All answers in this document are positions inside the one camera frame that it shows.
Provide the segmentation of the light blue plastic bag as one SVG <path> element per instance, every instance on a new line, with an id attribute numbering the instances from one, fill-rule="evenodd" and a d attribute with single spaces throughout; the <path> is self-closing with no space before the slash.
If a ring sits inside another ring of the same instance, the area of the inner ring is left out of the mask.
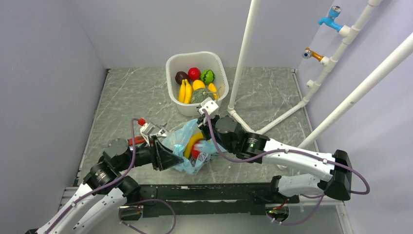
<path id="1" fill-rule="evenodd" d="M 186 122 L 182 128 L 171 132 L 162 141 L 162 144 L 183 160 L 182 163 L 173 166 L 173 168 L 189 175 L 196 174 L 219 154 L 212 140 L 206 140 L 198 129 L 195 119 Z"/>

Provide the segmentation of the red fake pomegranate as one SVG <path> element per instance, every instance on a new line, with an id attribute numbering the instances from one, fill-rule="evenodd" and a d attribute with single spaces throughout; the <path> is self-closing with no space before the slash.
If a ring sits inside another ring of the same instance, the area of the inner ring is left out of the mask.
<path id="1" fill-rule="evenodd" d="M 197 160 L 199 154 L 201 153 L 199 150 L 200 147 L 201 147 L 201 143 L 195 143 L 192 146 L 191 151 L 190 151 L 190 156 L 193 160 Z"/>

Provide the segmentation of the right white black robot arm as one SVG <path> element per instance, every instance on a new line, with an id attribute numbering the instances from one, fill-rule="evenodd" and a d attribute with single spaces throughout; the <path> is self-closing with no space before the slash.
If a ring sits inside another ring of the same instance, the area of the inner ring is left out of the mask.
<path id="1" fill-rule="evenodd" d="M 198 128 L 212 147 L 235 155 L 232 162 L 277 164 L 301 171 L 300 175 L 274 176 L 269 198 L 281 202 L 295 195 L 319 194 L 348 201 L 351 198 L 352 165 L 347 152 L 319 153 L 289 146 L 265 135 L 246 131 L 229 116 L 205 115 L 197 119 Z"/>

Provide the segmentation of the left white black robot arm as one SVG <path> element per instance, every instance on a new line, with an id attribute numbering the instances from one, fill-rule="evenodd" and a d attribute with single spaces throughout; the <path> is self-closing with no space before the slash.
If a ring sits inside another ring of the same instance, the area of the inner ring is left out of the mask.
<path id="1" fill-rule="evenodd" d="M 149 145 L 130 146 L 125 139 L 112 140 L 91 167 L 74 195 L 46 224 L 29 234 L 86 234 L 111 212 L 124 205 L 158 201 L 153 186 L 141 187 L 121 171 L 150 164 L 163 171 L 183 162 L 152 136 Z"/>

